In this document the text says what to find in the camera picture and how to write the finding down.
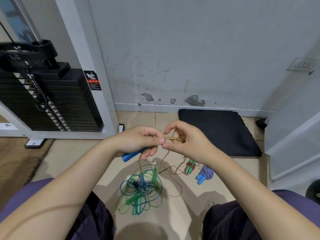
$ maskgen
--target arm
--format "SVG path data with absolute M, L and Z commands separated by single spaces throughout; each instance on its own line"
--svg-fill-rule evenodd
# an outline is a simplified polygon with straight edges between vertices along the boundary
M 65 239 L 90 192 L 115 157 L 164 143 L 153 127 L 138 126 L 109 137 L 39 190 L 0 224 L 0 239 Z
M 180 137 L 185 143 L 174 141 L 162 147 L 212 168 L 264 240 L 320 239 L 316 225 L 216 148 L 198 128 L 175 121 L 167 126 L 164 134 L 172 129 L 175 129 L 173 137 Z

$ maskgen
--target hand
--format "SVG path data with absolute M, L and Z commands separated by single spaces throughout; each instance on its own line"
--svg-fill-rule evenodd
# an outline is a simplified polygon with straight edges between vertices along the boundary
M 116 157 L 121 157 L 124 153 L 136 152 L 144 147 L 152 147 L 141 155 L 142 160 L 153 156 L 158 150 L 158 145 L 165 142 L 161 131 L 143 125 L 125 130 L 110 139 L 116 147 Z
M 163 149 L 180 153 L 183 156 L 204 165 L 208 165 L 213 156 L 212 154 L 219 151 L 219 149 L 207 139 L 202 131 L 193 125 L 177 120 L 166 127 L 164 134 L 167 135 L 173 129 L 174 133 L 172 137 L 181 138 L 183 143 L 174 140 L 173 143 L 162 144 Z

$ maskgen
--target warning label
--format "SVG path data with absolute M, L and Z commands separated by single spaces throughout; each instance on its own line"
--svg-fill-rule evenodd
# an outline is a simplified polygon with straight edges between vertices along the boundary
M 83 72 L 89 84 L 90 90 L 101 91 L 101 86 L 100 86 L 97 74 L 94 71 L 83 71 Z

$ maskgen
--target black mat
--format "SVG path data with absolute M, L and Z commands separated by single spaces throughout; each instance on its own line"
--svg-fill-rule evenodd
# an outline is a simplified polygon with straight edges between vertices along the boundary
M 179 120 L 198 127 L 213 145 L 230 157 L 261 157 L 262 152 L 244 124 L 233 111 L 180 109 Z

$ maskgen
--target wall socket panel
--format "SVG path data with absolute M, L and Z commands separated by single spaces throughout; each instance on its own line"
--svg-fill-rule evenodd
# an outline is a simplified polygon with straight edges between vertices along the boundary
M 317 63 L 316 59 L 295 58 L 287 70 L 309 72 Z

